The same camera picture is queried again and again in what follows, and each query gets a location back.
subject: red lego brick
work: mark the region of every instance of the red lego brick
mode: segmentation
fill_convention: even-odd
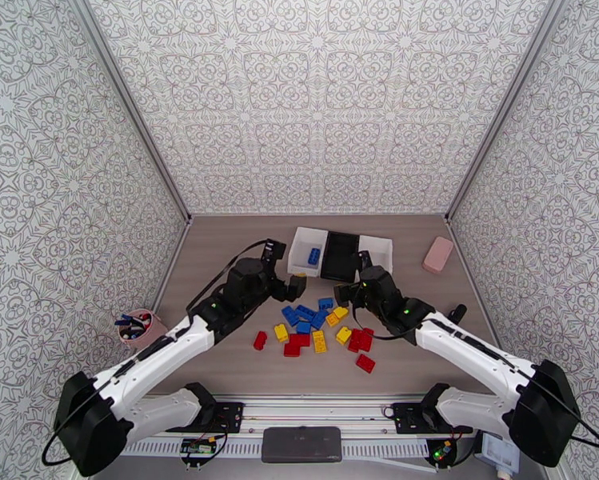
[[[310,335],[293,333],[290,335],[290,345],[310,346]]]
[[[301,355],[301,347],[292,343],[286,343],[284,345],[284,357],[298,357],[299,355]]]
[[[364,354],[359,354],[359,358],[355,363],[357,364],[357,367],[359,367],[360,369],[365,370],[369,374],[373,373],[375,361],[372,358],[368,358]]]
[[[370,352],[370,347],[373,345],[373,337],[370,335],[373,334],[374,330],[371,330],[370,328],[364,328],[364,331],[361,333],[361,337],[359,338],[359,350]]]
[[[268,335],[264,331],[260,331],[257,333],[257,337],[254,339],[254,349],[255,350],[263,350],[264,345],[266,344],[266,340],[268,339]]]
[[[350,343],[348,344],[348,350],[356,354],[359,351],[359,342],[361,336],[364,334],[363,331],[353,328],[353,334],[350,335]]]

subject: lego brick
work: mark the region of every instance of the lego brick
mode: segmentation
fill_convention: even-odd
[[[364,328],[359,337],[359,350],[370,352],[370,347],[373,345],[373,337],[370,335],[374,334],[374,330],[370,328]]]
[[[315,314],[313,321],[310,322],[310,324],[315,330],[320,330],[321,327],[324,326],[325,317],[327,315],[328,311],[326,310],[318,311],[317,314]]]
[[[300,316],[300,318],[305,318],[308,321],[312,321],[312,319],[317,314],[317,311],[312,311],[310,308],[306,308],[304,305],[300,304],[294,310],[296,314]]]
[[[286,306],[282,310],[282,314],[284,315],[284,318],[286,318],[286,321],[289,325],[296,326],[297,323],[299,323],[299,317],[297,316],[297,313],[295,313],[293,308],[290,306]]]
[[[313,247],[310,250],[310,255],[308,256],[308,263],[311,266],[316,266],[319,263],[319,254],[321,251],[317,247]]]
[[[328,316],[325,317],[325,322],[327,322],[330,328],[332,328],[337,323],[339,323],[339,318],[337,318],[337,315],[335,313],[330,313]]]
[[[283,323],[279,323],[274,327],[274,333],[277,335],[277,340],[279,340],[280,343],[288,341],[288,330]]]
[[[375,363],[376,362],[372,358],[368,358],[364,354],[360,354],[359,358],[355,362],[355,364],[357,365],[357,367],[359,367],[360,369],[365,370],[369,374],[372,374],[373,368],[375,366]]]
[[[299,334],[308,334],[310,333],[310,323],[309,322],[299,322],[297,323],[297,333]]]
[[[301,348],[292,343],[286,343],[284,345],[284,357],[298,357],[301,355]]]
[[[337,332],[337,341],[341,343],[343,346],[345,346],[345,343],[348,341],[348,338],[350,338],[350,335],[352,333],[353,332],[350,331],[350,328],[348,328],[348,326],[342,326]]]
[[[447,238],[437,237],[430,246],[421,267],[433,274],[439,274],[444,269],[445,263],[453,251],[454,245]]]
[[[310,346],[310,335],[293,333],[290,335],[290,345]]]
[[[313,331],[313,344],[315,354],[323,354],[324,352],[328,351],[328,348],[325,345],[325,336],[323,330]]]
[[[350,343],[348,343],[348,350],[356,354],[359,351],[359,342],[361,341],[361,336],[364,334],[363,331],[358,328],[353,329],[353,334],[350,336]]]
[[[348,309],[347,308],[342,308],[341,306],[335,308],[333,310],[334,315],[337,317],[337,319],[339,321],[341,321],[343,318],[345,318],[346,316],[348,316]]]
[[[264,345],[266,344],[266,340],[268,339],[268,335],[264,331],[260,331],[257,333],[257,337],[254,339],[253,347],[255,350],[263,350]]]
[[[319,310],[332,310],[334,308],[334,299],[332,298],[322,298],[318,301]]]

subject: blue lego brick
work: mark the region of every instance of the blue lego brick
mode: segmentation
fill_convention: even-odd
[[[313,320],[317,311],[312,311],[310,308],[306,308],[304,305],[300,304],[294,309],[294,312],[297,313],[301,318],[307,319],[309,322]]]
[[[286,318],[286,321],[289,325],[295,326],[297,323],[299,323],[299,317],[297,316],[297,313],[295,313],[293,308],[290,306],[286,306],[282,310],[282,314],[284,315],[284,318]]]
[[[334,308],[334,300],[332,298],[322,298],[319,300],[319,310],[332,310]]]
[[[308,257],[308,263],[311,266],[317,265],[317,263],[319,262],[319,254],[320,253],[321,253],[321,251],[316,247],[310,251],[310,256]]]
[[[322,326],[324,326],[325,317],[328,316],[327,310],[319,310],[317,314],[315,314],[313,321],[310,324],[314,329],[320,330]]]
[[[310,323],[309,322],[299,322],[297,324],[297,333],[309,334],[310,333]]]

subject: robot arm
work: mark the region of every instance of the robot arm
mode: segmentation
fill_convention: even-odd
[[[260,259],[233,259],[226,267],[230,268],[226,283],[198,302],[221,274],[217,276],[187,306],[187,316],[168,333],[93,378],[78,372],[66,381],[54,433],[81,475],[101,471],[127,444],[189,425],[202,410],[207,395],[198,384],[189,384],[165,397],[144,396],[185,362],[236,330],[268,298],[292,302],[301,296],[305,276],[292,276],[286,285],[275,274],[275,263],[283,257],[286,245],[273,240],[258,244],[265,244]],[[49,446],[50,442],[42,460],[49,466],[58,464],[45,460]]]
[[[512,440],[545,466],[555,466],[574,428],[579,409],[563,370],[544,360],[536,365],[514,357],[463,330],[461,317],[447,318],[431,305],[401,295],[392,276],[359,255],[359,282],[335,286],[340,306],[366,308],[392,334],[441,355],[484,384],[493,394],[474,394],[437,384],[421,402],[433,429],[448,423],[470,426]]]

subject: white plastic bin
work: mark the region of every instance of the white plastic bin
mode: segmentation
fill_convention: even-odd
[[[298,226],[294,234],[293,245],[290,246],[290,253],[288,254],[288,274],[303,273],[309,278],[318,278],[327,238],[327,230]],[[319,249],[319,262],[315,266],[308,263],[308,257],[312,249]]]
[[[391,274],[393,273],[393,241],[390,238],[359,237],[359,250],[368,250],[373,265],[381,266]]]

